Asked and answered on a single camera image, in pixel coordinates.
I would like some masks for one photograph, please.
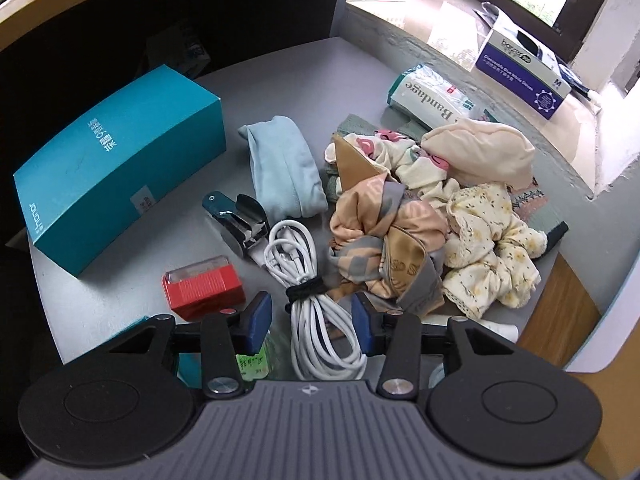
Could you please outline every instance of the gray ribbed panel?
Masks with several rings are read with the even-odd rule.
[[[318,388],[309,395],[305,386]],[[178,444],[111,470],[40,460],[27,480],[588,480],[572,462],[536,471],[476,463],[440,441],[408,402],[382,399],[364,381],[259,381],[247,396],[210,402]]]

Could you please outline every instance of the metal screw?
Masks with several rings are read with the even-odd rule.
[[[240,387],[232,377],[216,377],[207,383],[207,388],[215,394],[231,394]]]
[[[414,384],[406,379],[388,379],[382,383],[382,389],[391,395],[406,395],[414,390]]]

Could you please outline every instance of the coiled white cable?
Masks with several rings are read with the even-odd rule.
[[[273,226],[264,250],[265,267],[288,288],[311,280],[318,273],[316,245],[309,230],[295,220]],[[341,358],[326,330],[329,321],[344,333],[351,353]],[[361,379],[367,365],[351,315],[326,294],[294,301],[291,305],[291,362],[300,380],[343,381]]]

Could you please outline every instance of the green sticker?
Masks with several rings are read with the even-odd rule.
[[[263,379],[269,373],[269,361],[267,359],[267,352],[264,349],[264,345],[260,348],[260,351],[254,356],[240,355],[236,356],[238,366],[240,367],[240,373],[245,381],[255,381]]]

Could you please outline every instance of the purple and white box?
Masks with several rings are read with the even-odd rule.
[[[551,118],[571,91],[569,83],[562,79],[553,51],[502,11],[482,44],[476,66],[546,119]]]

